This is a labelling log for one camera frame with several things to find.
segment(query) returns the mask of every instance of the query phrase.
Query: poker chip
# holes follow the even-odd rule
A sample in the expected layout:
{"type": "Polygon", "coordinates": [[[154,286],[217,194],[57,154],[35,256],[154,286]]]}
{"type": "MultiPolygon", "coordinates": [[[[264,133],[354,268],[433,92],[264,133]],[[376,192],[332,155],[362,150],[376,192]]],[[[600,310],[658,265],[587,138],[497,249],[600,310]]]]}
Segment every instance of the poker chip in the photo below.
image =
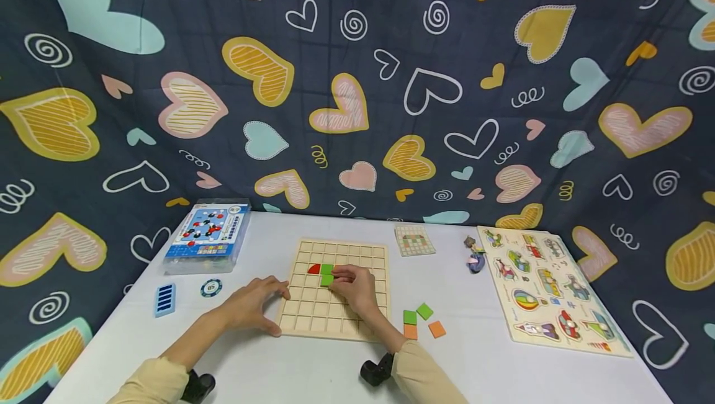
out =
{"type": "Polygon", "coordinates": [[[218,278],[211,278],[211,280],[203,283],[203,286],[201,287],[201,295],[204,297],[213,297],[221,292],[222,287],[223,285],[221,280],[218,278]]]}

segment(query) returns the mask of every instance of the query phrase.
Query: spiral pattern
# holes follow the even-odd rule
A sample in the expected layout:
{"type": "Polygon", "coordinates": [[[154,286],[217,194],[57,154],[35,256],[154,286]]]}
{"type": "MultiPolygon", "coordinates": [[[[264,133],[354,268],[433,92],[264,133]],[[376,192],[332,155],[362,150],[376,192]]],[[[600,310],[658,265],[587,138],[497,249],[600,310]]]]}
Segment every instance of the spiral pattern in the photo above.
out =
{"type": "Polygon", "coordinates": [[[433,35],[442,34],[449,27],[449,9],[442,1],[432,1],[429,9],[422,15],[422,24],[433,35]]]}
{"type": "Polygon", "coordinates": [[[434,200],[444,202],[449,201],[454,195],[451,191],[438,191],[434,192],[434,200]]]}
{"type": "Polygon", "coordinates": [[[340,19],[340,33],[350,41],[360,41],[367,33],[367,18],[360,10],[348,10],[340,19]]]}
{"type": "Polygon", "coordinates": [[[29,314],[30,323],[44,325],[59,319],[70,306],[70,295],[65,291],[52,292],[32,306],[29,314]]]}
{"type": "Polygon", "coordinates": [[[666,169],[653,178],[653,189],[659,196],[668,196],[678,188],[678,179],[680,174],[677,171],[666,169]]]}
{"type": "Polygon", "coordinates": [[[43,33],[31,33],[25,36],[25,48],[35,60],[56,69],[72,64],[70,48],[55,37],[43,33]]]}
{"type": "Polygon", "coordinates": [[[697,66],[680,78],[680,92],[686,95],[702,94],[715,88],[715,67],[697,66]]]}

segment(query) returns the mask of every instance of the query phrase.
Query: orange tile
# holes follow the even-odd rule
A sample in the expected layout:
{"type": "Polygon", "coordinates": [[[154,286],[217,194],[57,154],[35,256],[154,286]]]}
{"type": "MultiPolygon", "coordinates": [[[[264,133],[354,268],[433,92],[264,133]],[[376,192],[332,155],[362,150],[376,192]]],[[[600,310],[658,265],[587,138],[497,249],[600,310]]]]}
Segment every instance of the orange tile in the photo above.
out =
{"type": "Polygon", "coordinates": [[[417,340],[417,325],[405,324],[405,337],[412,340],[417,340]]]}
{"type": "Polygon", "coordinates": [[[444,334],[447,334],[445,331],[445,328],[442,326],[442,323],[438,321],[433,322],[428,325],[429,330],[432,331],[432,335],[434,338],[441,338],[444,334]]]}

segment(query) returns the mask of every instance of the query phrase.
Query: wooden grid board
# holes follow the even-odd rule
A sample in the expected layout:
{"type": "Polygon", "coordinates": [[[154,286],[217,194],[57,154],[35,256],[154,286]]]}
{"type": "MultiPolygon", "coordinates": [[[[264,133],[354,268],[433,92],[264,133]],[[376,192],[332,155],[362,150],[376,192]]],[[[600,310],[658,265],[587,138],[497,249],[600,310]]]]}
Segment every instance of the wooden grid board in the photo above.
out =
{"type": "Polygon", "coordinates": [[[354,264],[375,276],[375,298],[390,318],[390,274],[387,246],[349,241],[301,239],[290,271],[290,298],[282,299],[276,322],[283,334],[308,338],[376,342],[372,330],[350,310],[347,302],[321,286],[321,274],[308,273],[315,264],[354,264]]]}
{"type": "Polygon", "coordinates": [[[436,253],[423,225],[396,225],[395,238],[403,257],[436,253]]]}
{"type": "Polygon", "coordinates": [[[558,235],[477,229],[514,342],[633,357],[558,235]]]}

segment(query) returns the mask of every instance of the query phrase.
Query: beige sleeve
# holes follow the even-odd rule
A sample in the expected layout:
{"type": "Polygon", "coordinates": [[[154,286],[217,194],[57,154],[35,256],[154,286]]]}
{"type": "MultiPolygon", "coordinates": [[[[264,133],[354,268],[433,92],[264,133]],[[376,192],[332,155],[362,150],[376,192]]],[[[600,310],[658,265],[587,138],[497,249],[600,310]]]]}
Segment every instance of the beige sleeve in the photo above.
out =
{"type": "Polygon", "coordinates": [[[108,404],[175,404],[188,382],[186,367],[164,357],[148,359],[108,404]]]}
{"type": "Polygon", "coordinates": [[[462,404],[462,396],[432,356],[414,340],[408,340],[395,353],[392,377],[415,404],[462,404]]]}

